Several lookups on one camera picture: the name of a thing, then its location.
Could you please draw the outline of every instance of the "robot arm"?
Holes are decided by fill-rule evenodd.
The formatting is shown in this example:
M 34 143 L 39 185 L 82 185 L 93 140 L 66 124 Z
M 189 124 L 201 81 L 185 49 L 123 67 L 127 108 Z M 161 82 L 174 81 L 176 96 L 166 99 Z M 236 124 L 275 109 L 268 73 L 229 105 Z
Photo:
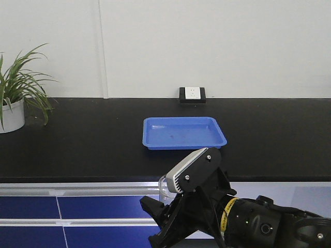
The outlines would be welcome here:
M 166 175 L 177 193 L 169 204 L 144 196 L 140 202 L 161 231 L 152 248 L 168 248 L 200 230 L 220 248 L 331 248 L 331 219 L 274 205 L 264 196 L 239 199 L 220 167 L 216 148 L 194 151 Z

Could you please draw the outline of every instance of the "green plant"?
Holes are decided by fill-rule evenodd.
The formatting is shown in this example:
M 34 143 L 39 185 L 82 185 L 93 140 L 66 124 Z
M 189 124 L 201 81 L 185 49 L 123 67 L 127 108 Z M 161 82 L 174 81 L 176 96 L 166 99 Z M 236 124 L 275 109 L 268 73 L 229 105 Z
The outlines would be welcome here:
M 52 109 L 48 100 L 48 95 L 42 87 L 42 81 L 55 81 L 51 76 L 34 72 L 32 70 L 23 69 L 23 67 L 32 60 L 40 59 L 36 57 L 44 54 L 36 52 L 38 48 L 46 45 L 42 44 L 32 49 L 23 56 L 21 52 L 17 55 L 12 65 L 2 74 L 3 55 L 0 57 L 0 121 L 3 127 L 3 106 L 8 105 L 11 109 L 11 104 L 21 99 L 27 106 L 31 105 L 42 110 L 44 115 L 44 125 L 48 122 L 48 111 Z

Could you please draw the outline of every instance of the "potted plant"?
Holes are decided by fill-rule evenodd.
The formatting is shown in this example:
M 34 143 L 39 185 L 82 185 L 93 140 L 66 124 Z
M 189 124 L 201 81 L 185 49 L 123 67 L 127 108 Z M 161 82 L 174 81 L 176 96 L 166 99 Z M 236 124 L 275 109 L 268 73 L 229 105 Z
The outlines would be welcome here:
M 42 110 L 44 125 L 48 122 L 48 111 L 52 109 L 42 81 L 55 81 L 51 76 L 25 69 L 32 60 L 40 59 L 37 46 L 23 56 L 18 54 L 12 65 L 2 74 L 3 55 L 0 57 L 0 133 L 7 133 L 24 126 L 24 106 L 34 106 Z

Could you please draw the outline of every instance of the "black countertop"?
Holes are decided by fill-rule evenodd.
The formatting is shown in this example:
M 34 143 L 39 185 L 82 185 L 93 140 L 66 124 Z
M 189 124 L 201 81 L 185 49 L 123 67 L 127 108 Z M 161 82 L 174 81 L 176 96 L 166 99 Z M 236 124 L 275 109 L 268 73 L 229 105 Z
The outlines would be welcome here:
M 148 150 L 143 120 L 210 116 L 228 144 L 230 181 L 331 181 L 331 99 L 58 98 L 47 126 L 31 112 L 0 134 L 0 183 L 157 181 L 191 150 Z

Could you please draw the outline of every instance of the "white wall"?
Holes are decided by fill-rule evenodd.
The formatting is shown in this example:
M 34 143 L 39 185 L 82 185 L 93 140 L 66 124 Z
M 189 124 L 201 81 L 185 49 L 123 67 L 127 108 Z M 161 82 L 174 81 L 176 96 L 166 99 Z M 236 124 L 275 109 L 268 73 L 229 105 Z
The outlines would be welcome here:
M 49 42 L 36 70 L 61 81 L 55 97 L 329 98 L 330 13 L 329 0 L 1 0 L 0 51 Z
M 331 187 L 296 187 L 291 206 L 331 218 Z
M 60 81 L 48 83 L 47 92 L 53 97 L 102 97 L 98 17 L 95 0 L 1 0 L 0 51 L 8 62 L 20 50 L 48 42 L 40 51 L 49 61 L 30 67 Z

